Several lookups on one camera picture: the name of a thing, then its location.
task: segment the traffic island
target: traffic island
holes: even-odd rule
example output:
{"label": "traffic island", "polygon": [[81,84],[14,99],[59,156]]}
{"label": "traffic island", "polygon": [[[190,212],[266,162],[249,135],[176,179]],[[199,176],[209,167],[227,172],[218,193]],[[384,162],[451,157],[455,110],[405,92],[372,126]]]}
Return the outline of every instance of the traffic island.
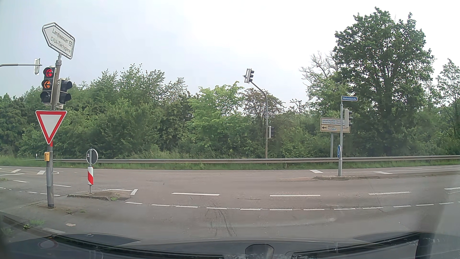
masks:
{"label": "traffic island", "polygon": [[315,176],[313,179],[317,180],[362,180],[362,179],[388,179],[388,178],[411,178],[411,177],[430,177],[430,176],[450,176],[460,175],[460,171],[449,172],[432,172],[432,173],[401,173],[401,174],[388,174],[388,175],[360,175],[360,176]]}
{"label": "traffic island", "polygon": [[115,200],[127,200],[131,198],[131,195],[121,193],[121,192],[114,192],[114,191],[98,191],[98,192],[89,194],[87,191],[85,191],[85,192],[79,192],[75,194],[69,194],[67,195],[67,197],[115,201]]}

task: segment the guardrail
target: guardrail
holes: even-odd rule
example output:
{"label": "guardrail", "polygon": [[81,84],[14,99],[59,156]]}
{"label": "guardrail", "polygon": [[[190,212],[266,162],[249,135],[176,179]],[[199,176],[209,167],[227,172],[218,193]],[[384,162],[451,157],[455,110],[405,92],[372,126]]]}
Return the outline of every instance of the guardrail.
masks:
{"label": "guardrail", "polygon": [[[407,157],[344,157],[344,162],[413,161],[413,160],[453,160],[452,156],[407,156]],[[86,159],[54,159],[62,163],[87,163]],[[269,159],[99,159],[98,163],[126,164],[262,164],[262,163],[325,163],[338,162],[338,158],[269,158]]]}

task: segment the traffic light pole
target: traffic light pole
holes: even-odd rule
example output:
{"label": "traffic light pole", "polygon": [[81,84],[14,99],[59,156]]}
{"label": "traffic light pole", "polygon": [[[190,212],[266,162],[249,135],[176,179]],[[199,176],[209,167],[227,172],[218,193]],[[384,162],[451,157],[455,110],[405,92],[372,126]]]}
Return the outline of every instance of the traffic light pole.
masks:
{"label": "traffic light pole", "polygon": [[253,81],[251,83],[265,96],[265,158],[268,158],[268,99],[267,94],[262,91]]}
{"label": "traffic light pole", "polygon": [[[56,109],[59,100],[59,72],[61,70],[62,60],[59,53],[56,60],[56,70],[54,72],[53,87],[51,91],[51,110]],[[54,209],[54,180],[53,180],[53,141],[48,145],[50,160],[46,162],[46,196],[48,199],[48,208]]]}

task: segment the traffic light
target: traffic light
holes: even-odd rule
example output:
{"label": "traffic light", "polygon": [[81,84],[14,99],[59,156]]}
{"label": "traffic light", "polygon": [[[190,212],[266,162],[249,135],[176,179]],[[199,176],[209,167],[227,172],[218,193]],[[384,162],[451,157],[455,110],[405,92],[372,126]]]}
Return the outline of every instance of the traffic light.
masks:
{"label": "traffic light", "polygon": [[249,83],[253,81],[254,70],[252,68],[246,69],[246,76],[244,77],[244,82]]}
{"label": "traffic light", "polygon": [[70,101],[70,99],[72,99],[72,96],[70,96],[70,94],[67,93],[67,90],[69,90],[73,86],[72,82],[66,81],[64,78],[60,78],[58,85],[60,87],[58,103],[65,104],[65,102]]}
{"label": "traffic light", "polygon": [[41,81],[41,103],[51,103],[51,92],[53,90],[55,67],[47,67],[43,70],[43,81]]}
{"label": "traffic light", "polygon": [[345,114],[345,125],[344,125],[344,128],[347,129],[348,127],[350,127],[353,123],[351,123],[351,120],[353,119],[352,116],[350,116],[353,112],[348,110],[348,109],[344,109],[344,114]]}

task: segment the tree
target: tree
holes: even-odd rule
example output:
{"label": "tree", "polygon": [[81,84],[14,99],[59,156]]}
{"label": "tree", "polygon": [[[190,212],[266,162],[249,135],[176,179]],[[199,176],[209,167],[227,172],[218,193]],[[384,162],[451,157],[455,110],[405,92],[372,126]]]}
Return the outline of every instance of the tree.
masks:
{"label": "tree", "polygon": [[336,32],[333,52],[341,81],[359,99],[347,103],[358,114],[357,144],[369,156],[391,156],[407,151],[407,131],[426,104],[434,57],[424,50],[425,34],[411,13],[406,22],[395,22],[389,12],[375,10],[354,16],[355,24]]}

